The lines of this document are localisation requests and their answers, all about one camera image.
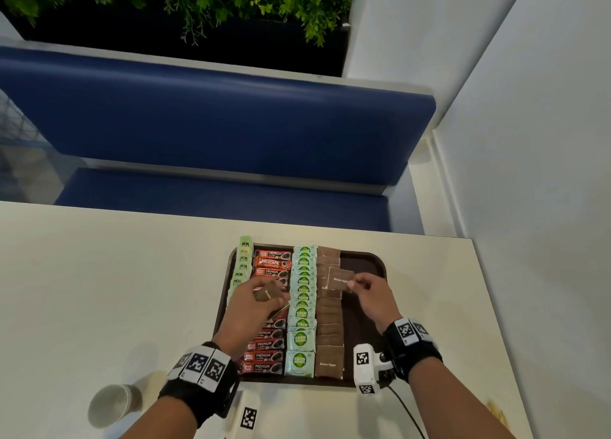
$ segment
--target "blue bench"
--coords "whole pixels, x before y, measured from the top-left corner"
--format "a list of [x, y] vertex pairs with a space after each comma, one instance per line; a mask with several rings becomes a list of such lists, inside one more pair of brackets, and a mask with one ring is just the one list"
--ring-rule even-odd
[[[0, 48], [0, 88], [63, 154], [380, 193], [435, 110], [428, 95], [16, 48]], [[384, 196], [158, 173], [79, 169], [56, 203], [390, 231]]]

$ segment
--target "wrist strap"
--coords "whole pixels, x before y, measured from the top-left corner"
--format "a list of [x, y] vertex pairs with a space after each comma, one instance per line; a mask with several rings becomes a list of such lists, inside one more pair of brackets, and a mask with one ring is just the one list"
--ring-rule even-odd
[[216, 344], [192, 347], [165, 377], [159, 397], [182, 400], [201, 427], [215, 412], [226, 410], [230, 389], [238, 378], [238, 367]]
[[408, 383], [409, 372], [421, 360], [434, 357], [444, 361], [431, 335], [417, 320], [396, 320], [386, 328], [384, 336], [397, 377]]

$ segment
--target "cup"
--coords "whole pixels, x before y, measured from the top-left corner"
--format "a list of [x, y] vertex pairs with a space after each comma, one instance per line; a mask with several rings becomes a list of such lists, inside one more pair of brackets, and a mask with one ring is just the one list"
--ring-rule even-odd
[[108, 385], [89, 404], [88, 419], [94, 428], [106, 428], [142, 408], [142, 394], [132, 385]]

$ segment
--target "white table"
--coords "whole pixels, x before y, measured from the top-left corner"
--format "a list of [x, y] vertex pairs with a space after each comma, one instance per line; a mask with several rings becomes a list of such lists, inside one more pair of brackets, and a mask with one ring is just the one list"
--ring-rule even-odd
[[[0, 202], [3, 436], [118, 436], [138, 414], [95, 430], [91, 398], [137, 381], [145, 407], [154, 401], [182, 351], [212, 336], [240, 235], [379, 256], [401, 312], [426, 324], [446, 365], [519, 439], [532, 437], [470, 240]], [[393, 386], [422, 425], [408, 385]], [[347, 388], [251, 388], [262, 398], [256, 437], [417, 437], [388, 389], [367, 400]], [[226, 423], [214, 417], [197, 437], [222, 437]]]

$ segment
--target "black cable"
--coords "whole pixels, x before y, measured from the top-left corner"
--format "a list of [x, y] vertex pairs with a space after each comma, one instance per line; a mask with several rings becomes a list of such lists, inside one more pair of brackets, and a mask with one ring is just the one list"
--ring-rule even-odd
[[418, 430], [418, 432], [422, 436], [422, 439], [426, 439], [424, 437], [424, 434], [422, 433], [422, 429], [420, 429], [420, 426], [418, 426], [418, 423], [416, 423], [416, 419], [412, 416], [411, 412], [409, 412], [408, 407], [406, 407], [406, 405], [403, 403], [403, 401], [401, 400], [401, 397], [399, 397], [399, 394], [397, 394], [397, 392], [392, 388], [392, 386], [388, 386], [388, 389], [390, 389], [392, 391], [392, 393], [395, 396], [397, 396], [397, 398], [399, 399], [399, 402], [401, 402], [401, 405], [403, 406], [405, 411], [408, 412], [409, 418], [411, 418], [412, 421], [414, 422], [414, 426], [416, 427], [416, 429]]

